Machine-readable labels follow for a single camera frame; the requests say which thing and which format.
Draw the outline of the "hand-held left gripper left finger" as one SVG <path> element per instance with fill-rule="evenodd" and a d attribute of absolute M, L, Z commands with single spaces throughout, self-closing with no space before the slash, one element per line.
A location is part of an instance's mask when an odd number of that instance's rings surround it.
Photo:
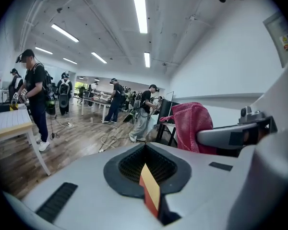
<path fill-rule="evenodd" d="M 119 195 L 104 178 L 106 162 L 131 148 L 128 145 L 79 158 L 38 184 L 22 202 L 36 211 L 61 184 L 68 182 L 78 187 L 54 221 L 57 227 L 65 230 L 158 230 L 162 224 L 142 199 Z"/>

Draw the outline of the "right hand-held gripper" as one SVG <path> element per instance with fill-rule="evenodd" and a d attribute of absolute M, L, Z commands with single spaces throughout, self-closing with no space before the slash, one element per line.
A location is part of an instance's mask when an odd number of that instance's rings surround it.
<path fill-rule="evenodd" d="M 250 106 L 241 109 L 238 124 L 200 131 L 196 139 L 201 145 L 237 150 L 243 145 L 255 145 L 265 136 L 277 132 L 272 116 L 261 111 L 253 112 Z"/>

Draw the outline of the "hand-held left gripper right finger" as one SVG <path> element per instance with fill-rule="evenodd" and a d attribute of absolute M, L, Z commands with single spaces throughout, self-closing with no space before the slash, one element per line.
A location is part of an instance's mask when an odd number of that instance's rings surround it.
<path fill-rule="evenodd" d="M 255 146 L 237 158 L 188 152 L 162 144 L 155 146 L 185 160 L 192 175 L 184 188 L 166 195 L 169 210 L 180 215 L 172 226 L 255 226 L 258 219 L 244 186 L 251 169 Z"/>

